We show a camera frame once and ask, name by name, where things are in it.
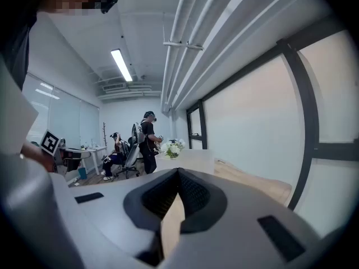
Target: man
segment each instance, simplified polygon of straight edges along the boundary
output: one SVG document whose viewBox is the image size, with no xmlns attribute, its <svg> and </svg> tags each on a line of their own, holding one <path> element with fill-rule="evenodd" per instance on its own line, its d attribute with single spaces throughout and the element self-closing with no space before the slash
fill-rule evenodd
<svg viewBox="0 0 359 269">
<path fill-rule="evenodd" d="M 36 13 L 68 12 L 70 9 L 92 8 L 100 0 L 1 0 L 2 34 L 0 53 L 5 65 L 20 90 L 29 65 L 29 32 L 36 23 Z M 25 142 L 21 153 L 53 170 L 53 158 L 39 147 Z"/>
<path fill-rule="evenodd" d="M 140 143 L 140 152 L 144 157 L 145 172 L 150 174 L 154 172 L 157 167 L 155 155 L 155 142 L 162 142 L 161 138 L 155 136 L 153 131 L 153 123 L 156 121 L 156 116 L 152 111 L 146 112 L 144 119 L 141 121 L 142 132 L 146 135 L 144 142 Z"/>
</svg>

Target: black pad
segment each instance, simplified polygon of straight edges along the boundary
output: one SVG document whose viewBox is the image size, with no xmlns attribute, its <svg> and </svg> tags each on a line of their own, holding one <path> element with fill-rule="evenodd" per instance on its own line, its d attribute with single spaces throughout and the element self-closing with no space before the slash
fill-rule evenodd
<svg viewBox="0 0 359 269">
<path fill-rule="evenodd" d="M 259 218 L 258 222 L 287 262 L 305 252 L 303 246 L 274 216 Z"/>
<path fill-rule="evenodd" d="M 220 188 L 182 168 L 172 169 L 134 189 L 125 197 L 123 206 L 138 228 L 158 233 L 160 223 L 177 193 L 182 199 L 186 216 L 181 224 L 181 233 L 208 230 L 227 208 L 227 198 Z"/>
<path fill-rule="evenodd" d="M 75 200 L 77 201 L 77 203 L 83 203 L 86 201 L 96 200 L 101 197 L 103 197 L 102 193 L 95 192 L 95 193 L 91 193 L 91 194 L 77 196 L 77 197 L 75 197 Z"/>
</svg>

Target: hand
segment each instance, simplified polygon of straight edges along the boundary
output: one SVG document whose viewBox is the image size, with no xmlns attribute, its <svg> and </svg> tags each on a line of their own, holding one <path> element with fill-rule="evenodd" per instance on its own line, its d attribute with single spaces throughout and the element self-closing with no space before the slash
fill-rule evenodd
<svg viewBox="0 0 359 269">
<path fill-rule="evenodd" d="M 25 142 L 22 146 L 21 153 L 29 159 L 35 160 L 45 167 L 49 173 L 54 172 L 54 157 L 43 151 L 40 147 Z"/>
</svg>

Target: jeans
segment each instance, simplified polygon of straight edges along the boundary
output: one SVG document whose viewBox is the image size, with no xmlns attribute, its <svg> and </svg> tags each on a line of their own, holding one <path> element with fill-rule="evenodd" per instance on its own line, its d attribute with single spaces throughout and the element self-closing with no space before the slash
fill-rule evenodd
<svg viewBox="0 0 359 269">
<path fill-rule="evenodd" d="M 112 172 L 111 172 L 111 166 L 113 164 L 118 164 L 121 165 L 123 162 L 123 157 L 122 154 L 116 154 L 116 155 L 110 155 L 111 160 L 107 163 L 103 163 L 102 169 L 105 171 L 105 175 L 107 177 L 111 177 L 112 176 Z"/>
</svg>

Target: fluorescent light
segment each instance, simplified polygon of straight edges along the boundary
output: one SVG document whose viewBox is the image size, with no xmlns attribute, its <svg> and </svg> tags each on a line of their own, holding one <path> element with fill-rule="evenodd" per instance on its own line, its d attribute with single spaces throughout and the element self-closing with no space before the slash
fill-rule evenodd
<svg viewBox="0 0 359 269">
<path fill-rule="evenodd" d="M 114 58 L 114 61 L 116 62 L 119 70 L 121 71 L 121 74 L 125 78 L 127 82 L 132 81 L 131 75 L 128 72 L 128 69 L 126 67 L 126 64 L 122 58 L 121 52 L 119 50 L 113 50 L 111 51 L 112 57 Z"/>
<path fill-rule="evenodd" d="M 59 99 L 59 97 L 57 97 L 57 96 L 54 96 L 54 95 L 52 95 L 52 94 L 49 94 L 48 92 L 44 92 L 44 91 L 41 91 L 41 90 L 39 90 L 39 89 L 36 89 L 35 90 L 36 92 L 39 92 L 40 94 L 43 94 L 43 95 L 46 95 L 46 96 L 50 96 L 50 97 L 52 97 L 52 98 L 54 98 L 54 99 Z"/>
<path fill-rule="evenodd" d="M 50 90 L 53 89 L 52 87 L 50 87 L 49 85 L 46 85 L 46 84 L 44 84 L 44 83 L 41 83 L 40 85 L 42 85 L 42 86 L 44 86 L 44 87 L 46 87 L 46 88 L 48 88 L 48 89 L 50 89 Z"/>
</svg>

